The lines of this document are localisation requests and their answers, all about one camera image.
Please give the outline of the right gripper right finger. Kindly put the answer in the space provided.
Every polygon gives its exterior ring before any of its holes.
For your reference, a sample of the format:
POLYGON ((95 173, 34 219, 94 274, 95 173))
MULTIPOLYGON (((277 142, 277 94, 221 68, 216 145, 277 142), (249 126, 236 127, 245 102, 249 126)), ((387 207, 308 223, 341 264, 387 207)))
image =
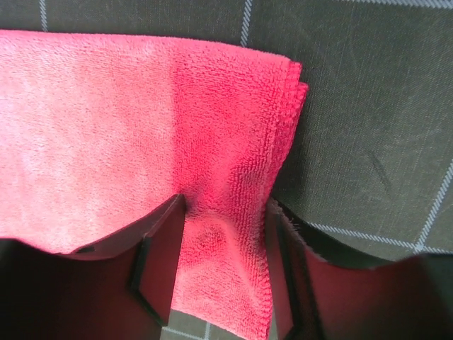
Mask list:
POLYGON ((353 249, 269 200, 265 245, 279 339, 397 339, 387 260, 353 249))

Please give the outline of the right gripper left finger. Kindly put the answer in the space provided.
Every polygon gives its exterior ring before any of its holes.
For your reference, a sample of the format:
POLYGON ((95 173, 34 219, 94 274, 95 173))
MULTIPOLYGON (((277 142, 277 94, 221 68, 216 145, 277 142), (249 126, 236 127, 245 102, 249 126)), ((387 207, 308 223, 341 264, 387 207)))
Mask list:
POLYGON ((144 217, 72 253, 113 258, 135 250, 128 287, 164 327, 171 311, 185 211, 184 195, 173 195, 144 217))

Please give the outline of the pink towel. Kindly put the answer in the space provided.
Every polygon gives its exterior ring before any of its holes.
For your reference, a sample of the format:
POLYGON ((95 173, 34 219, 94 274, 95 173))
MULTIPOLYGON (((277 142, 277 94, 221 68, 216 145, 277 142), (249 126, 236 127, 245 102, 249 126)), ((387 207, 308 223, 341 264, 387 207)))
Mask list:
POLYGON ((173 307, 266 339, 264 216, 308 86, 220 42, 1 32, 1 235, 68 252, 188 204, 173 307))

